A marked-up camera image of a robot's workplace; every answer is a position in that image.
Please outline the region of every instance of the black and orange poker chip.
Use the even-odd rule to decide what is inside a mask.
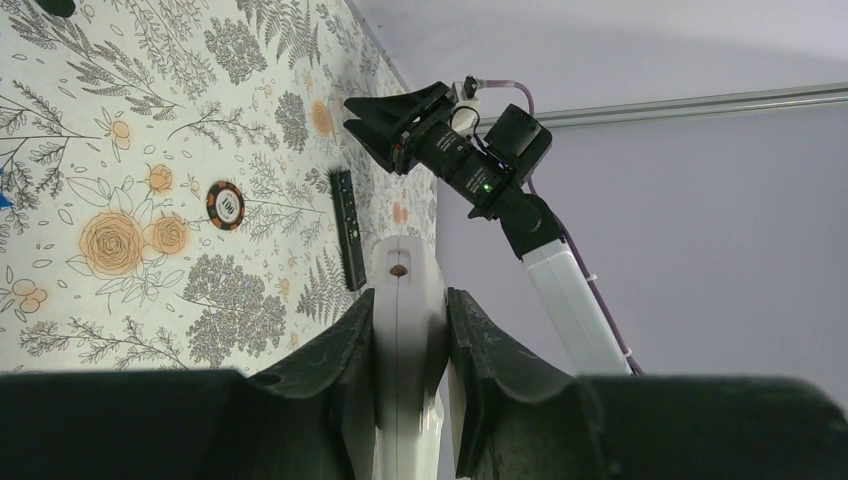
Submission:
[[[221,230],[235,230],[244,219],[244,197],[230,182],[217,182],[206,195],[206,212]]]

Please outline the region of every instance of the wall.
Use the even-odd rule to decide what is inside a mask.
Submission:
[[[539,111],[844,81],[840,0],[353,0],[412,88],[513,78]],[[484,116],[520,93],[483,95]]]
[[[538,190],[646,371],[801,377],[848,405],[846,124],[828,105],[555,131]],[[448,284],[571,371],[499,226],[440,186]]]

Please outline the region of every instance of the blue star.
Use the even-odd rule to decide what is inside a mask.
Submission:
[[[3,178],[3,167],[0,167],[0,178]],[[3,191],[0,190],[0,209],[11,207],[12,205],[13,203],[7,200],[6,197],[4,197]]]

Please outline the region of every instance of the hole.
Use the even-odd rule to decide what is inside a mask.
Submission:
[[[280,380],[282,380],[282,378],[277,375],[274,375],[273,373],[261,372],[250,377],[250,380],[258,383],[259,385],[262,385],[263,387],[270,387],[271,385],[276,385],[280,383]]]
[[[409,270],[407,270],[403,265],[395,265],[389,269],[389,273],[400,278],[409,273]]]

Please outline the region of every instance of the tablecloth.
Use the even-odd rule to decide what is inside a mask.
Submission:
[[[0,371],[262,369],[347,308],[327,172],[353,172],[366,261],[435,245],[434,177],[340,125],[402,92],[341,0],[0,0]],[[233,231],[209,188],[246,201]]]

